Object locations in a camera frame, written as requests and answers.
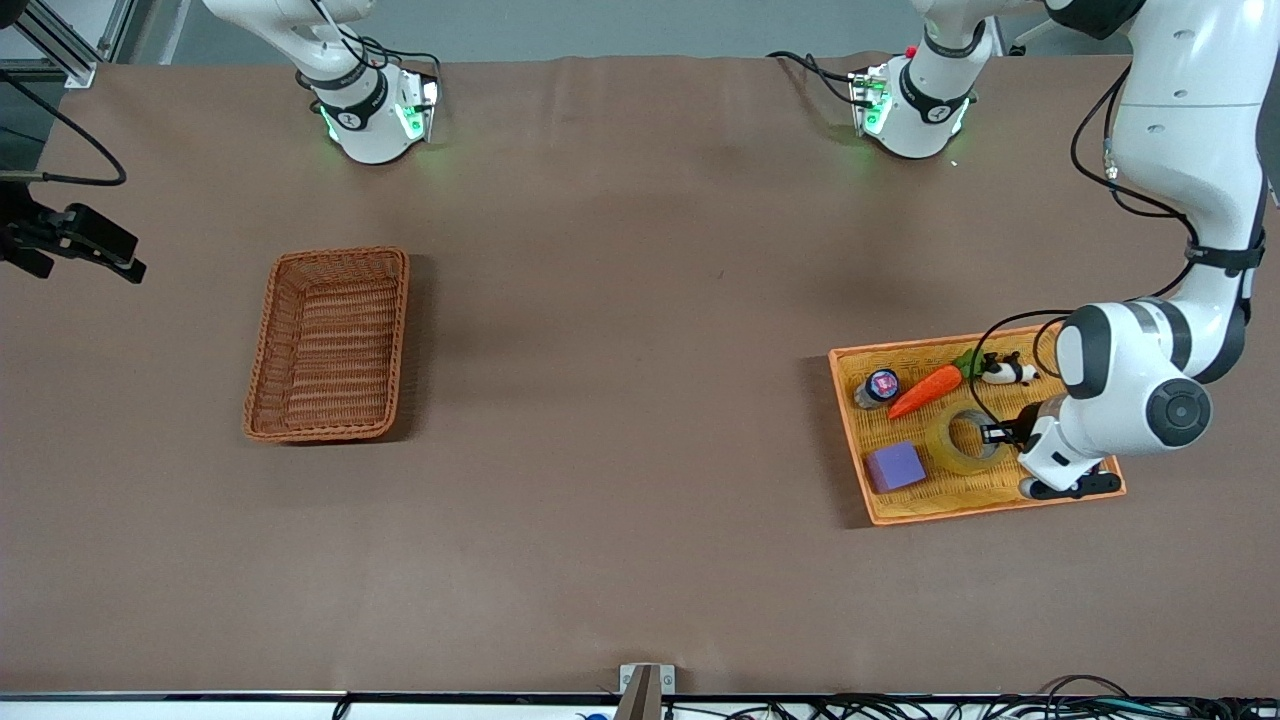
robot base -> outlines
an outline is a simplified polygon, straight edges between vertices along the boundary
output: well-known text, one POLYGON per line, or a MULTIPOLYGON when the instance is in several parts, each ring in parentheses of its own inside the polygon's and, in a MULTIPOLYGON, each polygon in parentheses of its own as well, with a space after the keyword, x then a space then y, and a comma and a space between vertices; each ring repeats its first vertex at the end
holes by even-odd
POLYGON ((347 127, 360 122, 356 117, 337 113, 333 118, 321 110, 329 126, 329 137, 342 146, 348 158, 366 165, 389 163, 415 142, 429 142, 439 102, 439 83, 435 79, 393 64, 384 65, 380 72, 389 91, 364 128, 347 127))
POLYGON ((859 136, 879 141, 886 150, 910 159, 937 155, 948 140, 960 132, 969 100, 941 123, 927 123, 919 111, 902 99, 900 77, 908 59, 899 55, 883 65, 868 68, 865 76, 850 78, 854 100, 865 100, 870 108, 854 106, 854 128, 859 136))

wicker basket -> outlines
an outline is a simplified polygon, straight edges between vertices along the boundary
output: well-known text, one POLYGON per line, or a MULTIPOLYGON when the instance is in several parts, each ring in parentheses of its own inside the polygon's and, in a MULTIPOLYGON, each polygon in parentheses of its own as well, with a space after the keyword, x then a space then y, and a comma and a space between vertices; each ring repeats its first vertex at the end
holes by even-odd
POLYGON ((244 434, 344 441, 390 429, 407 305, 408 256, 399 249, 280 256, 266 283, 244 434))
MULTIPOLYGON (((1005 355, 1019 350, 1030 361, 1036 331, 1037 328, 1019 328, 995 333, 983 346, 983 352, 1005 355)), ((1046 354, 1052 356, 1055 337, 1056 328, 1041 338, 1042 356, 1046 354)), ((964 351, 972 348, 978 338, 979 336, 975 334, 945 337, 846 347, 832 350, 828 354, 832 378, 836 382, 836 396, 840 401, 840 416, 845 423, 845 437, 854 457, 858 484, 861 487, 870 521, 876 525, 896 525, 1125 495, 1124 477, 1120 474, 1120 466, 1115 457, 1103 461, 1103 466, 1120 477, 1117 492, 1085 496, 1082 500, 1051 501, 1034 501, 1023 497, 1018 484, 1028 473, 1018 464, 1014 454, 1007 454, 1002 462, 980 475, 957 475, 931 462, 928 452, 924 450, 925 427, 948 405, 969 397, 966 384, 950 392, 942 400, 931 402, 897 420, 890 420, 884 409, 868 411, 854 404, 854 389, 877 369, 891 368, 902 380, 902 387, 909 388, 940 365, 951 363, 964 351), (925 479, 892 492, 874 492, 865 466, 867 454, 902 441, 911 441, 920 451, 920 460, 924 462, 927 473, 925 479)), ((1064 389, 1061 380, 1047 375, 1025 387, 1021 384, 992 386, 982 383, 982 380, 978 382, 978 392, 982 393, 983 402, 991 407, 992 413, 1005 419, 1016 416, 1027 404, 1047 400, 1064 389)), ((955 437, 955 441, 959 447, 972 454, 975 454, 980 445, 977 432, 968 437, 960 434, 955 437)))

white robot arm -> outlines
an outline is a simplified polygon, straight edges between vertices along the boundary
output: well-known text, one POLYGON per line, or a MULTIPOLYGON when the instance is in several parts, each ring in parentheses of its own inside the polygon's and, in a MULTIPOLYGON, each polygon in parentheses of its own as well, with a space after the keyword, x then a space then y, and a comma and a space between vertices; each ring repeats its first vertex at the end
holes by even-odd
POLYGON ((989 15, 1028 0, 911 0, 924 18, 914 55, 899 55, 855 79, 854 124, 904 158, 928 158, 960 132, 973 83, 996 54, 989 15))
POLYGON ((438 78, 371 59, 342 23, 367 17, 375 0, 205 0, 219 18, 270 42, 320 99, 329 136, 360 163, 399 158, 428 140, 438 78))
POLYGON ((1124 27, 1134 59, 1112 127, 1115 164, 1197 234, 1187 249, 1192 268, 1170 300, 1085 305, 1064 323, 1056 355, 1068 392, 1029 406, 1019 421, 1019 461, 1061 492, 1108 455, 1166 452, 1199 438, 1212 414, 1203 386, 1244 350, 1267 188, 1256 132, 1280 46, 1280 1, 1047 6, 1097 37, 1124 27))

small jar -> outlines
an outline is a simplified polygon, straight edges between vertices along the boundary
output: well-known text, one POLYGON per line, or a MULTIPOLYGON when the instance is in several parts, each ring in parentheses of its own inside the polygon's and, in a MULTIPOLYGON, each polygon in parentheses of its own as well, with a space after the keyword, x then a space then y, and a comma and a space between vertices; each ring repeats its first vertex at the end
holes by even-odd
POLYGON ((876 410, 897 397, 897 373, 890 369, 876 370, 854 391, 854 402, 863 410, 876 410))

panda figurine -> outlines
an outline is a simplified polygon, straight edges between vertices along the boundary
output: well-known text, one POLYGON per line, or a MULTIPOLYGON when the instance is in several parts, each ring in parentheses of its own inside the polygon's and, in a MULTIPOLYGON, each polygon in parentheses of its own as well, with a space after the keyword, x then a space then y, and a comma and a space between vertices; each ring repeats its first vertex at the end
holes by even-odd
POLYGON ((1014 383, 1023 383, 1024 386, 1030 384, 1032 380, 1039 377, 1039 370, 1036 365, 1024 365, 1021 363, 1020 352, 1010 352, 1002 359, 995 352, 987 352, 982 356, 982 380, 993 386, 1007 386, 1014 383))

